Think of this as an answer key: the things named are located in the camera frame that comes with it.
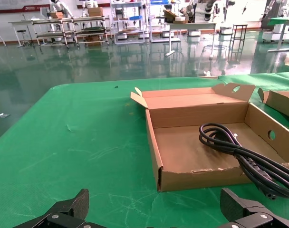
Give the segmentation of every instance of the debris on table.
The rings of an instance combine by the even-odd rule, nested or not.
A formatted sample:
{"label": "debris on table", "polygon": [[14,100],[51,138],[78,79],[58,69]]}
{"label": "debris on table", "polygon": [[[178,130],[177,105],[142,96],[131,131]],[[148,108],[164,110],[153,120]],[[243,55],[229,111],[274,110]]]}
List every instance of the debris on table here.
{"label": "debris on table", "polygon": [[6,117],[8,117],[8,116],[10,116],[10,114],[4,114],[4,113],[1,113],[1,114],[0,114],[0,118],[6,118]]}

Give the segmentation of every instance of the hand hole in cardboard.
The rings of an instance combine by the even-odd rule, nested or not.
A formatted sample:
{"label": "hand hole in cardboard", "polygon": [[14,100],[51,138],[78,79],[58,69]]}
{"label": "hand hole in cardboard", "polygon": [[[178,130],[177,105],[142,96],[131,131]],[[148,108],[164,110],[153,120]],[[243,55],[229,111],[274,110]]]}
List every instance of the hand hole in cardboard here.
{"label": "hand hole in cardboard", "polygon": [[268,138],[270,140],[274,140],[276,138],[276,134],[274,133],[274,131],[268,131]]}
{"label": "hand hole in cardboard", "polygon": [[233,92],[235,93],[235,92],[237,92],[239,89],[240,89],[240,86],[238,85],[238,86],[234,87]]}

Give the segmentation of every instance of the metal shelf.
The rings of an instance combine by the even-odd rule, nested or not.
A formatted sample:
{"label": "metal shelf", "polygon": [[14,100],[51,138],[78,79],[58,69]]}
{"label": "metal shelf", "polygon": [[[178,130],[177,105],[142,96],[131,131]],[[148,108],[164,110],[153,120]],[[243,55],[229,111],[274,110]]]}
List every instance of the metal shelf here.
{"label": "metal shelf", "polygon": [[141,19],[135,19],[135,20],[113,20],[113,22],[120,22],[120,21],[123,21],[123,22],[125,22],[125,21],[139,21],[139,20],[142,20],[142,18],[141,18]]}
{"label": "metal shelf", "polygon": [[[100,21],[103,29],[99,30],[79,30],[76,31],[75,28],[75,23],[80,23],[80,22],[92,22],[92,21]],[[65,23],[72,23],[72,29],[73,30],[65,30],[64,29],[64,24]],[[37,33],[35,30],[36,25],[43,25],[43,24],[59,24],[61,31],[51,31],[51,32],[40,32]],[[39,46],[55,46],[55,45],[65,45],[68,48],[68,39],[73,39],[73,43],[76,43],[76,45],[79,47],[79,42],[77,37],[85,37],[85,36],[103,36],[105,40],[101,40],[102,42],[107,42],[108,43],[108,37],[107,33],[110,32],[111,37],[112,37],[112,31],[110,29],[111,23],[110,23],[110,17],[109,16],[101,16],[101,17],[84,17],[84,18],[65,18],[65,19],[44,19],[44,20],[33,20],[32,21],[33,28],[36,33],[36,38]],[[45,43],[44,39],[47,38],[63,38],[64,39],[64,44],[62,43],[57,43],[54,42],[52,44],[50,43]]]}
{"label": "metal shelf", "polygon": [[63,19],[46,19],[46,20],[32,20],[33,25],[43,25],[43,24],[61,24],[61,23],[70,23],[73,22],[72,18],[63,18]]}
{"label": "metal shelf", "polygon": [[143,33],[143,30],[133,30],[133,31],[129,31],[129,32],[115,32],[115,34],[134,34],[134,33]]}
{"label": "metal shelf", "polygon": [[111,3],[112,8],[128,8],[128,7],[141,7],[142,1],[127,2],[127,3]]}
{"label": "metal shelf", "polygon": [[72,35],[74,35],[74,32],[73,31],[69,31],[69,32],[45,32],[45,33],[37,33],[36,34],[36,36],[38,37],[38,38],[43,38],[43,37],[48,37],[48,38],[50,38],[50,37],[63,37],[63,36],[72,36]]}
{"label": "metal shelf", "polygon": [[108,32],[110,32],[110,28],[105,28],[103,30],[83,30],[83,31],[77,31],[76,36],[78,37],[85,37],[85,36],[99,36],[99,35],[105,35]]}
{"label": "metal shelf", "polygon": [[73,18],[73,22],[90,22],[90,21],[103,21],[109,20],[109,16],[101,16],[101,17],[84,17],[84,18]]}
{"label": "metal shelf", "polygon": [[[181,3],[168,3],[168,4],[163,4],[163,3],[160,3],[160,4],[152,4],[151,3],[151,0],[146,0],[146,10],[147,10],[147,14],[148,14],[148,18],[149,18],[149,28],[150,28],[150,41],[151,43],[160,43],[160,42],[169,42],[169,38],[154,38],[153,37],[153,33],[154,32],[167,32],[169,31],[169,29],[165,29],[165,26],[167,25],[167,23],[162,23],[161,25],[158,25],[158,26],[152,26],[152,20],[154,19],[158,19],[158,20],[164,20],[164,18],[156,18],[156,17],[152,17],[152,14],[151,14],[151,6],[161,6],[161,5],[179,5]],[[171,38],[171,41],[180,41],[180,39],[177,37],[177,38]]]}
{"label": "metal shelf", "polygon": [[[140,0],[140,1],[136,1],[136,2],[126,2],[126,3],[113,3],[112,0],[110,0],[110,5],[111,5],[111,13],[112,16],[111,18],[113,19],[112,22],[115,26],[114,29],[114,41],[116,45],[125,45],[125,44],[142,44],[145,43],[145,29],[146,29],[146,21],[144,20],[144,16],[143,14],[143,5],[145,4],[145,0]],[[115,10],[117,8],[129,8],[129,7],[135,7],[138,8],[138,15],[134,15],[134,16],[140,16],[140,19],[125,19],[125,20],[118,20],[118,18],[116,18],[116,14],[114,13]],[[132,22],[132,21],[137,21],[137,26],[135,28],[135,30],[133,31],[127,31],[127,32],[122,32],[121,30],[125,29],[126,27],[123,25],[121,26],[121,24],[125,24],[125,22]],[[139,39],[139,40],[130,40],[130,39],[126,39],[126,40],[118,40],[117,36],[120,34],[143,34],[144,37]]]}

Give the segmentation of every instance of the cardboard box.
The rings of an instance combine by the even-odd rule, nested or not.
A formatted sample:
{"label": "cardboard box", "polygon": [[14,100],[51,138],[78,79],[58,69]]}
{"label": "cardboard box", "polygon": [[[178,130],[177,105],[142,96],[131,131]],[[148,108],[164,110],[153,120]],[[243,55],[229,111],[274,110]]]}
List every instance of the cardboard box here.
{"label": "cardboard box", "polygon": [[100,12],[103,12],[103,8],[102,7],[89,8],[88,12],[89,13],[100,13]]}
{"label": "cardboard box", "polygon": [[289,91],[266,91],[259,88],[262,102],[275,110],[289,116]]}
{"label": "cardboard box", "polygon": [[98,41],[100,41],[100,36],[88,36],[88,37],[86,37],[86,41],[87,42],[96,42],[96,43],[88,43],[87,45],[88,46],[100,46],[101,45],[101,43],[100,42],[98,42]]}
{"label": "cardboard box", "polygon": [[103,16],[103,9],[102,7],[89,8],[88,14],[90,17],[101,17]]}
{"label": "cardboard box", "polygon": [[289,130],[248,100],[254,85],[131,92],[146,108],[148,139],[158,191],[250,182],[231,155],[203,145],[199,126],[219,123],[243,147],[289,168]]}
{"label": "cardboard box", "polygon": [[63,13],[62,12],[50,13],[50,16],[53,19],[63,19]]}

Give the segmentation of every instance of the black stool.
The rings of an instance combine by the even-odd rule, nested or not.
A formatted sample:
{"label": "black stool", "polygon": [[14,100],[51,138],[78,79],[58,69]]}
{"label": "black stool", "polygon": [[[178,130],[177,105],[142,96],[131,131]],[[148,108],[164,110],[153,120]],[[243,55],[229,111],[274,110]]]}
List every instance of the black stool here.
{"label": "black stool", "polygon": [[[236,41],[236,40],[240,41],[240,45],[241,45],[241,41],[242,41],[243,42],[243,47],[244,47],[247,26],[248,26],[248,24],[234,24],[233,25],[229,47],[231,47],[231,42],[233,42],[233,44],[232,44],[232,49],[233,49],[234,41]],[[241,27],[241,36],[237,37],[236,36],[236,31],[238,30],[239,27]]]}
{"label": "black stool", "polygon": [[18,30],[17,32],[21,33],[22,37],[23,37],[23,41],[21,42],[21,45],[19,46],[19,48],[20,48],[20,47],[23,47],[23,46],[26,45],[26,40],[25,40],[25,37],[24,37],[24,33],[26,32],[26,30]]}

